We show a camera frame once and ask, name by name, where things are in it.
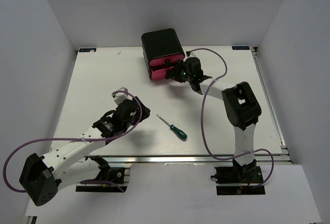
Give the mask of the black drawer cabinet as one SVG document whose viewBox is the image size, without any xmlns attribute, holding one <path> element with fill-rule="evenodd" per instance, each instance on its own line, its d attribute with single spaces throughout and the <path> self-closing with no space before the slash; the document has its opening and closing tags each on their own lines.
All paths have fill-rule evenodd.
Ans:
<svg viewBox="0 0 330 224">
<path fill-rule="evenodd" d="M 141 36 L 142 48 L 150 66 L 164 65 L 183 60 L 183 48 L 175 29 L 167 28 L 144 33 Z"/>
</svg>

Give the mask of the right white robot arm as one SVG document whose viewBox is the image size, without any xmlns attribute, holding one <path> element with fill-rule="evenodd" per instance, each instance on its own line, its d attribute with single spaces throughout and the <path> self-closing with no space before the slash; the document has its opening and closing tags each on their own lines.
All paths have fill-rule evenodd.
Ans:
<svg viewBox="0 0 330 224">
<path fill-rule="evenodd" d="M 216 78 L 205 75 L 201 62 L 196 57 L 189 57 L 179 61 L 173 69 L 167 71 L 166 79 L 176 82 L 188 82 L 192 90 L 203 96 L 201 107 L 201 132 L 202 140 L 208 154 L 216 160 L 221 158 L 213 155 L 207 145 L 204 131 L 204 108 L 208 96 L 221 100 L 224 103 L 226 116 L 234 127 L 235 152 L 231 157 L 233 161 L 233 177 L 239 182 L 245 182 L 251 177 L 256 168 L 254 155 L 254 131 L 261 107 L 247 82 L 227 84 L 221 82 L 221 77 Z"/>
</svg>

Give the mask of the large green handle screwdriver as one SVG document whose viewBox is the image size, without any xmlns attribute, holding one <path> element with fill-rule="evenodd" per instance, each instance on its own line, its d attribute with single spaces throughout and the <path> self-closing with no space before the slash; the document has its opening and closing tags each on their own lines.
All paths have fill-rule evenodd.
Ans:
<svg viewBox="0 0 330 224">
<path fill-rule="evenodd" d="M 178 127 L 176 127 L 175 125 L 173 124 L 170 124 L 169 122 L 167 122 L 164 118 L 162 118 L 161 116 L 159 115 L 156 115 L 163 123 L 165 123 L 169 129 L 182 141 L 186 141 L 188 136 L 187 134 L 182 131 L 181 129 L 179 129 Z"/>
</svg>

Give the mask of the left blue label sticker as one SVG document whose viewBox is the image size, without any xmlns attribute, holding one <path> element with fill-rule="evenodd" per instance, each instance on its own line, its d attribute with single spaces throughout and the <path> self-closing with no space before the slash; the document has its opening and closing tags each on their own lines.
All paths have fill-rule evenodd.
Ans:
<svg viewBox="0 0 330 224">
<path fill-rule="evenodd" d="M 79 53 L 94 53 L 96 52 L 96 48 L 93 47 L 93 48 L 80 48 L 78 50 Z"/>
</svg>

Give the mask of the blue label sticker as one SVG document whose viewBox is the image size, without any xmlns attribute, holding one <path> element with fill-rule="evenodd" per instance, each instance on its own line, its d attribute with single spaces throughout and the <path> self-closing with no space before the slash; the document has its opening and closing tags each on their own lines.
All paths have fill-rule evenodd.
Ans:
<svg viewBox="0 0 330 224">
<path fill-rule="evenodd" d="M 80 48 L 78 50 L 79 53 L 94 53 L 96 52 L 96 48 L 93 47 L 93 48 Z"/>
<path fill-rule="evenodd" d="M 232 49 L 233 50 L 237 50 L 237 51 L 240 51 L 240 50 L 250 50 L 250 47 L 249 46 L 232 46 Z"/>
</svg>

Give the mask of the aluminium table rail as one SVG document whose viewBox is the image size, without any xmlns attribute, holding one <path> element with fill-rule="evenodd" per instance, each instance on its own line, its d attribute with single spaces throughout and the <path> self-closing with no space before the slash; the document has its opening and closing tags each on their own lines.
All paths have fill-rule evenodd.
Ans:
<svg viewBox="0 0 330 224">
<path fill-rule="evenodd" d="M 231 163 L 232 160 L 219 161 L 210 156 L 153 156 L 153 157 L 113 157 L 103 156 L 109 163 Z M 257 162 L 271 163 L 269 155 L 256 155 Z M 276 164 L 289 163 L 292 160 L 288 154 L 273 155 Z"/>
</svg>

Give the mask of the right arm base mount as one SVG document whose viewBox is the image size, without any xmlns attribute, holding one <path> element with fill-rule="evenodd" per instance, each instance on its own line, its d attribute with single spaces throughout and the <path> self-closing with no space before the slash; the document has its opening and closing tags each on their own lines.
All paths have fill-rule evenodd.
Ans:
<svg viewBox="0 0 330 224">
<path fill-rule="evenodd" d="M 242 177 L 234 171 L 233 167 L 215 167 L 214 175 L 210 179 L 215 182 L 218 196 L 255 196 L 265 195 L 261 168 L 248 172 Z"/>
</svg>

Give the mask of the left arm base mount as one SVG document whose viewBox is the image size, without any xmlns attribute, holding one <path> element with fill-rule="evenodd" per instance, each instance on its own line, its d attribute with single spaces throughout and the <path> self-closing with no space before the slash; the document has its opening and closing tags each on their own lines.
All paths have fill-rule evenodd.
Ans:
<svg viewBox="0 0 330 224">
<path fill-rule="evenodd" d="M 99 173 L 93 179 L 97 183 L 79 183 L 76 192 L 85 193 L 124 193 L 127 190 L 130 167 L 127 165 L 109 164 L 100 156 L 90 156 L 84 162 L 96 162 Z"/>
</svg>

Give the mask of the right blue label sticker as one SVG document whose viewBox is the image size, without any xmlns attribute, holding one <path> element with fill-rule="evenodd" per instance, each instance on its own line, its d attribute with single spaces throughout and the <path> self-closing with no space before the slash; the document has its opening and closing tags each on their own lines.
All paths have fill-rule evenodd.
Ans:
<svg viewBox="0 0 330 224">
<path fill-rule="evenodd" d="M 237 51 L 240 51 L 240 50 L 250 50 L 250 47 L 249 46 L 232 46 L 232 49 L 233 50 L 237 50 Z"/>
</svg>

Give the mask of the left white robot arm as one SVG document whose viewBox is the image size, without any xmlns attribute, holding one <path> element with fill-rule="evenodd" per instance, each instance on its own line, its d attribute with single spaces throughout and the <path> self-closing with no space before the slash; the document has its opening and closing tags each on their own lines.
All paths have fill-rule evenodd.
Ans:
<svg viewBox="0 0 330 224">
<path fill-rule="evenodd" d="M 19 182 L 35 206 L 43 206 L 58 191 L 82 181 L 104 182 L 109 165 L 91 152 L 108 145 L 131 126 L 150 116 L 150 109 L 135 97 L 116 97 L 116 109 L 106 112 L 90 128 L 63 147 L 38 156 L 30 155 L 24 164 Z"/>
</svg>

